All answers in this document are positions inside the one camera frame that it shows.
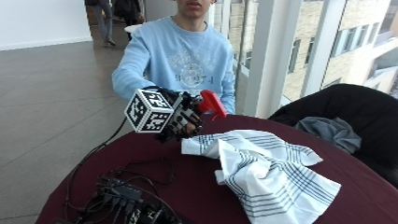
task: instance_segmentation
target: white wall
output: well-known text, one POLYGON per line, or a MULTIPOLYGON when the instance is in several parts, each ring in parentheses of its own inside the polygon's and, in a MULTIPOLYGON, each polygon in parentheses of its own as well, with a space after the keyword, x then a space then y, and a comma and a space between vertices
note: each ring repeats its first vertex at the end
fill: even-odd
POLYGON ((173 0, 144 0, 145 19, 155 21, 177 13, 177 3, 173 0))
POLYGON ((91 41, 84 0, 0 0, 0 50, 91 41))

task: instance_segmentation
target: striped towel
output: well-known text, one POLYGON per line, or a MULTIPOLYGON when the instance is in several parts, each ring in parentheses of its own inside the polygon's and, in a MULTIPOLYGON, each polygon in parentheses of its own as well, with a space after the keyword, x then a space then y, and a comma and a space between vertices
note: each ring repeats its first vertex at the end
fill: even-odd
POLYGON ((313 150, 273 133, 200 135, 183 140, 181 153, 220 159, 217 182, 236 193, 252 223, 313 223, 341 187, 306 167, 322 161, 313 150))

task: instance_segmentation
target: round table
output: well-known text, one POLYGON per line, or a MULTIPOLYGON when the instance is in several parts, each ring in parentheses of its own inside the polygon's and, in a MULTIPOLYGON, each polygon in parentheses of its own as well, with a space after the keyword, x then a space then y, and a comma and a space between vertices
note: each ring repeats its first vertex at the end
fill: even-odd
MULTIPOLYGON (((398 223, 398 190, 352 155, 316 136, 267 119, 229 115, 227 119, 204 115, 200 134, 225 133, 232 130, 260 130, 276 134, 292 144, 310 147, 324 159, 312 166, 317 173, 342 185, 332 206, 314 222, 336 223, 398 223)), ((132 161, 152 161, 167 158, 173 164, 176 178, 168 185, 157 185, 161 198, 193 223, 251 223, 236 194, 216 181, 219 160, 181 155, 180 142, 161 144, 152 133, 128 133, 116 139, 85 161, 71 187, 74 204, 85 205, 96 189, 99 175, 132 161)), ((159 179, 168 173, 159 165, 148 166, 147 172, 159 179)), ((38 224, 52 223, 66 217, 67 178, 51 193, 38 224)), ((70 210, 76 218, 78 212, 70 210)))

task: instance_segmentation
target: tiled floor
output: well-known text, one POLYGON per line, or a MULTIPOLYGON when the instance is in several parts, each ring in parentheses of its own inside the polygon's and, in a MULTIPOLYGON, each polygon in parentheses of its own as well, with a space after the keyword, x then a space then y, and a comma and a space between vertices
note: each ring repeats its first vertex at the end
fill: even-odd
MULTIPOLYGON (((124 55, 95 41, 0 51, 0 224, 35 223, 48 195, 124 119, 111 73, 124 55)), ((124 125, 120 133, 131 127, 124 125)))

